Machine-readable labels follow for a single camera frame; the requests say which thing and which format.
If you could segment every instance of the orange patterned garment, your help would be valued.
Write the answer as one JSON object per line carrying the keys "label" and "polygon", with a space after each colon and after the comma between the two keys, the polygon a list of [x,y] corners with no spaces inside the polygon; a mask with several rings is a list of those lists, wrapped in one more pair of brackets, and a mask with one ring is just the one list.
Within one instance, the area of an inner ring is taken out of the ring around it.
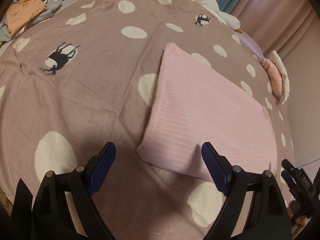
{"label": "orange patterned garment", "polygon": [[12,4],[6,14],[10,37],[13,37],[34,17],[47,8],[41,0],[21,0]]}

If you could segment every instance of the striped pink fabric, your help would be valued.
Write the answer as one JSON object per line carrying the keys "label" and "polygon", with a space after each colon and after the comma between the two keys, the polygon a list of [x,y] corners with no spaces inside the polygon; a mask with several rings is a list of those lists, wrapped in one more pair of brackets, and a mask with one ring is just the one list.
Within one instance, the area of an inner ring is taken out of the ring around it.
{"label": "striped pink fabric", "polygon": [[161,168],[212,180],[201,158],[201,145],[206,141],[245,171],[276,170],[276,140],[266,109],[169,43],[138,153]]}

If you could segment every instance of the blue gripper pad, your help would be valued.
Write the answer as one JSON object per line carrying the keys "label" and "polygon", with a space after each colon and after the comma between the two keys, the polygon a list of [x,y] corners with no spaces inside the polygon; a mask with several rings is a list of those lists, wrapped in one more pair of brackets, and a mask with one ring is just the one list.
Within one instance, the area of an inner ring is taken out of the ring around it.
{"label": "blue gripper pad", "polygon": [[290,176],[290,174],[286,170],[281,172],[281,177],[287,183],[288,187],[293,187],[294,185],[296,185],[295,182],[293,181],[292,177]]}
{"label": "blue gripper pad", "polygon": [[97,156],[93,157],[100,159],[94,160],[97,161],[97,164],[95,165],[95,167],[93,167],[89,176],[89,186],[87,188],[89,196],[92,196],[94,193],[98,192],[101,189],[103,181],[105,180],[111,168],[111,165],[116,158],[116,146],[113,143],[110,143],[109,147],[107,146],[107,149],[105,149],[105,147]]}
{"label": "blue gripper pad", "polygon": [[228,188],[228,177],[219,165],[219,162],[214,154],[207,146],[207,143],[202,145],[201,155],[218,191],[222,192],[225,196],[228,196],[230,193]]}

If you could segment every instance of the wall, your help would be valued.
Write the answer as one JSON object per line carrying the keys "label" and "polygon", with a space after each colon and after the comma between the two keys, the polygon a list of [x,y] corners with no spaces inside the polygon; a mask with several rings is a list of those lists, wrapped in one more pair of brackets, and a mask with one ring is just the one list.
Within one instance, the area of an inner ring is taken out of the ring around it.
{"label": "wall", "polygon": [[[316,17],[283,60],[290,80],[288,122],[296,165],[320,158],[320,19]],[[314,178],[320,160],[304,167]]]}

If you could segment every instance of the brown blanket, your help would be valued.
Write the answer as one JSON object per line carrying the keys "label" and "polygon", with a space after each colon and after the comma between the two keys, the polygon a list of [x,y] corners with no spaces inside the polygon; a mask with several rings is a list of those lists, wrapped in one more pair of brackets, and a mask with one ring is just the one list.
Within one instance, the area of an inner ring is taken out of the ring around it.
{"label": "brown blanket", "polygon": [[116,160],[93,200],[114,236],[202,239],[222,203],[214,184],[136,152],[156,75],[139,81],[159,72],[173,42],[267,107],[289,202],[279,179],[281,160],[293,161],[287,104],[276,104],[265,70],[233,34],[191,0],[80,0],[30,28],[0,59],[0,187],[13,200],[22,178],[36,195],[46,171],[70,171],[112,141]]}

